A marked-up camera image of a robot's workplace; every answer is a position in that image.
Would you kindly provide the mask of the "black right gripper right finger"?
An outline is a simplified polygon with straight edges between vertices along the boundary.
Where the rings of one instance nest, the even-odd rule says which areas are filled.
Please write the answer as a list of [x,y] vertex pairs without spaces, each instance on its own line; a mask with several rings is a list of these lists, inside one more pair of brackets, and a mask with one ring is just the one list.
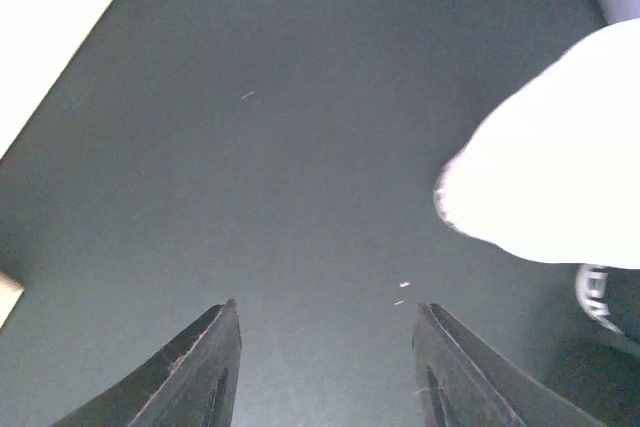
[[412,351],[426,426],[598,426],[498,354],[442,306],[420,304]]

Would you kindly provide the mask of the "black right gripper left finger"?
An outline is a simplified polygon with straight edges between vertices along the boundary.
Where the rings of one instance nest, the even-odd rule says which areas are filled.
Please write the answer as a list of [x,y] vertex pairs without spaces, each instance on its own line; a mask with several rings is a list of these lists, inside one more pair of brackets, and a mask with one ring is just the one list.
[[212,426],[232,423],[242,341],[237,307],[214,305],[118,383],[57,426]]

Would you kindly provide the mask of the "beige kraft paper bag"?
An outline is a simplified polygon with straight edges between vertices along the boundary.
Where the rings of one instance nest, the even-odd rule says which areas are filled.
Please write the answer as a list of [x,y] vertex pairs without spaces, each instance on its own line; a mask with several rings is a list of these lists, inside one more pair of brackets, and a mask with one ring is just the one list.
[[93,78],[76,57],[114,0],[1,0],[1,206],[31,180],[59,174],[62,157],[96,131]]

